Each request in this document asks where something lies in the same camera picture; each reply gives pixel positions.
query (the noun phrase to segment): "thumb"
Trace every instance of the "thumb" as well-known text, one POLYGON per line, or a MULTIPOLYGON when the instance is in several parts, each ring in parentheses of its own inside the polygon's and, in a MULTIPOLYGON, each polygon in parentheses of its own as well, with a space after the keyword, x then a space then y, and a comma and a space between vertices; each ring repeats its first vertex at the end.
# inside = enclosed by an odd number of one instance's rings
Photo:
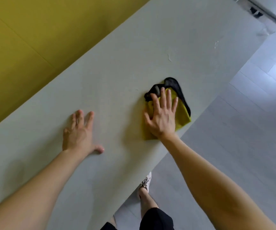
POLYGON ((104 147, 100 144, 93 145, 93 150, 98 151, 100 154, 104 152, 104 147))

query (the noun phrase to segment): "shoe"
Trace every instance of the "shoe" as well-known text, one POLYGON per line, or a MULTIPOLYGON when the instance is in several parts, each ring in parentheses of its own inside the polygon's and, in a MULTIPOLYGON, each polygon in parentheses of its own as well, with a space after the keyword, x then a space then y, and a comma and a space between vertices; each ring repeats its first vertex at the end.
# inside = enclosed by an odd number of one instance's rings
POLYGON ((138 196, 139 199, 140 199, 139 189, 140 189, 141 187, 143 187, 144 189, 147 190, 147 192, 149 192, 151 178, 152 178, 152 172, 150 172, 150 173, 147 175, 147 177, 140 183, 139 188, 138 188, 138 193, 137 193, 137 196, 138 196))

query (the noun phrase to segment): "left hand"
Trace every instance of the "left hand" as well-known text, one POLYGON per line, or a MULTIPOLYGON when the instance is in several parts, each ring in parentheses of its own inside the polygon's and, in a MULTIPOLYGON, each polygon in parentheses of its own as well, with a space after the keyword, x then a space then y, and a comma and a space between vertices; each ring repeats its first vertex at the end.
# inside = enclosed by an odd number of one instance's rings
POLYGON ((63 151, 73 151, 79 154, 82 159, 86 158, 94 150, 97 150, 99 153, 104 152, 102 145, 94 145, 92 143, 94 112, 89 112, 88 116, 89 119, 85 125, 84 112, 78 110, 72 114, 71 128, 63 130, 63 151))

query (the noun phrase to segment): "table surface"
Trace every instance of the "table surface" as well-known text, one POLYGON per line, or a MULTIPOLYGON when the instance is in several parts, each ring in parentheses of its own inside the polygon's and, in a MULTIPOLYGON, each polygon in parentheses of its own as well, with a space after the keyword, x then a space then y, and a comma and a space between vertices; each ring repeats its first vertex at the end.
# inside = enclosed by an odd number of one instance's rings
POLYGON ((0 123, 0 201, 61 151, 73 111, 93 110, 106 151, 77 168, 48 229, 100 229, 167 153, 142 140, 144 93, 176 78, 194 122, 262 44, 262 28, 232 0, 151 0, 0 123))

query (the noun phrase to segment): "black shorts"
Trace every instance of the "black shorts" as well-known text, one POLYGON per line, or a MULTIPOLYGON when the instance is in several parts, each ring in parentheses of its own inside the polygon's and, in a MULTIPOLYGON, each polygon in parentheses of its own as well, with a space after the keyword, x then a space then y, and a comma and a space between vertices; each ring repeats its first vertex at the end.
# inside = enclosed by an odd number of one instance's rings
MULTIPOLYGON (((143 216, 140 223, 140 230, 174 230, 173 220, 162 210, 154 207, 149 209, 143 216)), ((116 230, 116 228, 106 223, 101 230, 116 230)))

